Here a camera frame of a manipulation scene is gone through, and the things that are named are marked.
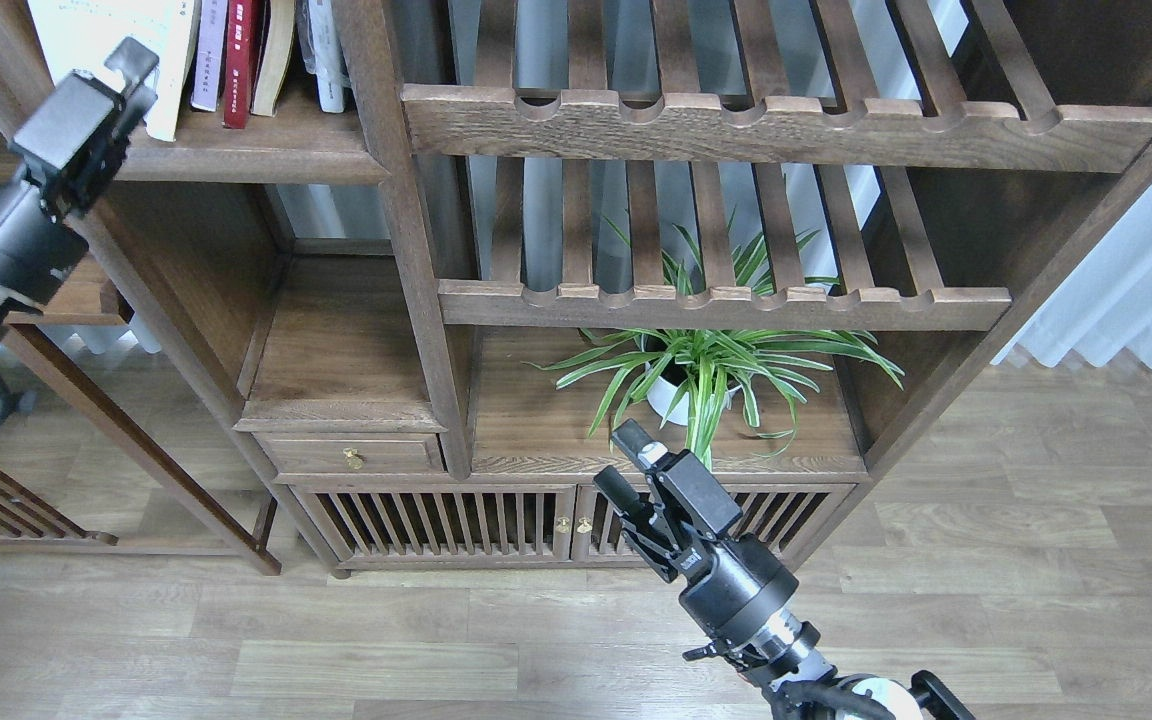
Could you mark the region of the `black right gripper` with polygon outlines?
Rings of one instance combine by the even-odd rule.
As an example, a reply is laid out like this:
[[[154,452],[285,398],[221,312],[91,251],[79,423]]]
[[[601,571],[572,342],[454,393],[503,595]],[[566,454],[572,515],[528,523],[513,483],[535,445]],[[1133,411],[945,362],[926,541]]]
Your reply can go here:
[[[755,535],[727,536],[741,510],[702,460],[691,450],[672,454],[636,420],[611,438],[644,473],[655,501],[644,501],[613,467],[594,475],[594,486],[659,577],[685,577],[679,602],[710,639],[685,651],[685,661],[722,657],[753,685],[823,679],[820,634],[791,614],[797,579]]]

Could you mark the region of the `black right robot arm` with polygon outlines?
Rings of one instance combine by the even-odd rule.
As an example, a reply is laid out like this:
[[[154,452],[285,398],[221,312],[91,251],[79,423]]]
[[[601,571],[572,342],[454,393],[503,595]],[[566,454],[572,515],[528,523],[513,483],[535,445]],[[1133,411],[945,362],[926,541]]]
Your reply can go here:
[[[682,577],[679,594],[708,643],[687,661],[719,657],[759,689],[774,719],[969,719],[972,712],[929,670],[908,685],[870,674],[844,675],[817,650],[814,626],[791,612],[797,579],[751,535],[733,537],[740,507],[689,450],[672,454],[636,420],[612,434],[643,471],[653,501],[616,468],[596,487],[617,511],[630,546],[664,582]]]

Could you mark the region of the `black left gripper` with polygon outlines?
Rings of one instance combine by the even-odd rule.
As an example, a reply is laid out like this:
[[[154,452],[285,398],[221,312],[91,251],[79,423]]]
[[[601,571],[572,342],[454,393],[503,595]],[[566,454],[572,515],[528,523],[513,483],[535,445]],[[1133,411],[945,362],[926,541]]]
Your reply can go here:
[[[52,217],[92,209],[156,103],[146,78],[159,58],[136,38],[119,41],[104,65],[114,85],[70,71],[9,142],[23,169],[0,184],[0,340],[6,314],[41,313],[86,255],[86,240]]]

